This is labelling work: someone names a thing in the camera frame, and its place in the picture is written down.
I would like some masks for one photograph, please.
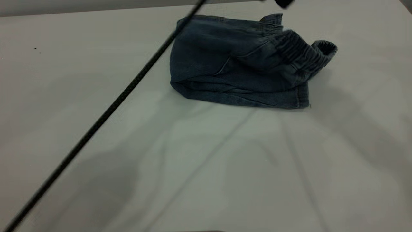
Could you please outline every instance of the wall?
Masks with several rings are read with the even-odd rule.
[[[210,3],[245,1],[252,0],[209,0]],[[0,17],[192,5],[196,2],[197,0],[1,0]]]

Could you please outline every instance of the black cord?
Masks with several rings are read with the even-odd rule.
[[[187,26],[192,20],[194,15],[200,10],[207,0],[199,0],[197,5],[191,10],[187,18],[177,27],[177,29],[167,38],[159,50],[144,66],[140,73],[132,80],[132,82],[126,87],[126,89],[120,94],[119,97],[110,105],[110,107],[103,113],[102,116],[93,124],[93,126],[87,131],[82,139],[76,144],[76,146],[70,151],[70,153],[64,158],[60,165],[54,170],[49,178],[43,183],[43,185],[37,190],[37,192],[31,197],[27,204],[20,210],[20,212],[14,217],[11,223],[6,227],[4,232],[14,231],[20,223],[24,220],[27,214],[36,206],[43,195],[49,190],[57,178],[62,174],[66,167],[73,161],[73,159],[79,154],[84,146],[90,141],[90,139],[96,134],[100,127],[109,119],[109,117],[116,111],[116,109],[123,103],[123,101],[130,95],[133,89],[140,83],[145,77],[153,65],[159,60],[170,44],[176,39],[179,33]]]

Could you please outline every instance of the jeans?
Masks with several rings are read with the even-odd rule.
[[[337,47],[324,40],[310,46],[281,21],[282,14],[260,21],[196,16],[173,45],[172,87],[188,99],[229,105],[309,106],[308,80]]]

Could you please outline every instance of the elastic waistband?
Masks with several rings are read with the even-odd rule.
[[[325,40],[318,40],[310,46],[292,30],[277,32],[273,39],[283,57],[308,73],[317,73],[337,52],[337,46]]]

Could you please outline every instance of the white tabletop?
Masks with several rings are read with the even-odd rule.
[[[190,9],[0,18],[0,228]],[[19,231],[410,232],[412,15],[397,0],[297,0],[283,24],[339,47],[311,108],[185,99],[169,50]]]

